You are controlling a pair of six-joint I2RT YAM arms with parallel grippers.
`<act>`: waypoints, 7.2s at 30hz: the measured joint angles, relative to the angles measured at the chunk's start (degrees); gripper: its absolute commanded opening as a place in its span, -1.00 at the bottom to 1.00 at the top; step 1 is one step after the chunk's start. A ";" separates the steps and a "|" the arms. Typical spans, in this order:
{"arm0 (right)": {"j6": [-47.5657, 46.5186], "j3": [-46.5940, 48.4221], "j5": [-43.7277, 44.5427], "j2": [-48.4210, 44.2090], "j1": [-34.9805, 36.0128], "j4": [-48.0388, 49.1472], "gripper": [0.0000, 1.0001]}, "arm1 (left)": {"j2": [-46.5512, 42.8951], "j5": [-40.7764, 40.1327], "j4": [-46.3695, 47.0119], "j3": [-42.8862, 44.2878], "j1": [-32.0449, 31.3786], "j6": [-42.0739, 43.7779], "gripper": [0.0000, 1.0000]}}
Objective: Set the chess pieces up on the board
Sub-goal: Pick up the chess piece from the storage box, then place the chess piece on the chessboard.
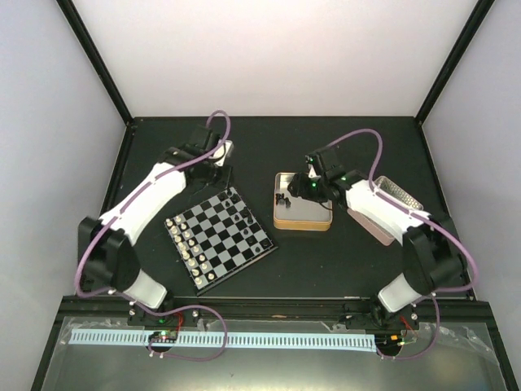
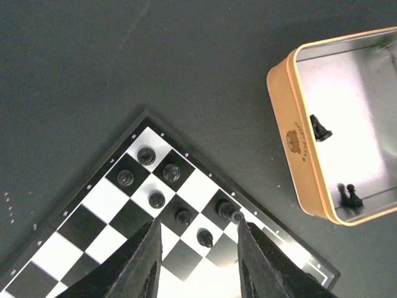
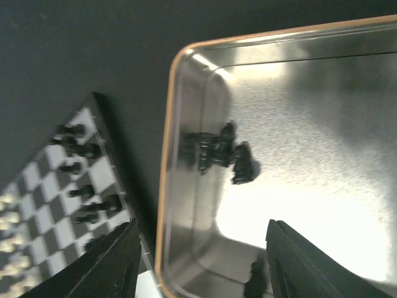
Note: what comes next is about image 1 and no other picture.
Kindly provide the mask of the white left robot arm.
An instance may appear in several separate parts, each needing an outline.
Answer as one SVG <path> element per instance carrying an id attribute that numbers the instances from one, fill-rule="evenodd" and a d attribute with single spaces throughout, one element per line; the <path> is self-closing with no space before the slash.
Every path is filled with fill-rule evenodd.
<path id="1" fill-rule="evenodd" d="M 149 174 L 115 207 L 78 227 L 76 294 L 90 298 L 113 292 L 140 305 L 157 325 L 169 323 L 174 304 L 167 288 L 152 278 L 138 260 L 134 246 L 156 214 L 190 182 L 212 182 L 224 169 L 233 143 L 231 123 L 224 134 L 210 125 L 198 129 L 188 143 L 166 150 Z"/>

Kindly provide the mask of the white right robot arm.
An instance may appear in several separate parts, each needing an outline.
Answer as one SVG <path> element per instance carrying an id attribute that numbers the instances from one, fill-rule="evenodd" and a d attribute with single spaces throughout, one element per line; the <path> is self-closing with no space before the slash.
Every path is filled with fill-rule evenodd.
<path id="1" fill-rule="evenodd" d="M 287 190 L 294 197 L 318 204 L 334 201 L 364 217 L 369 231 L 383 232 L 401 245 L 402 271 L 371 302 L 370 318 L 377 327 L 390 327 L 404 307 L 447 288 L 466 271 L 467 260 L 450 218 L 436 220 L 427 212 L 409 208 L 357 171 L 334 181 L 297 173 Z"/>

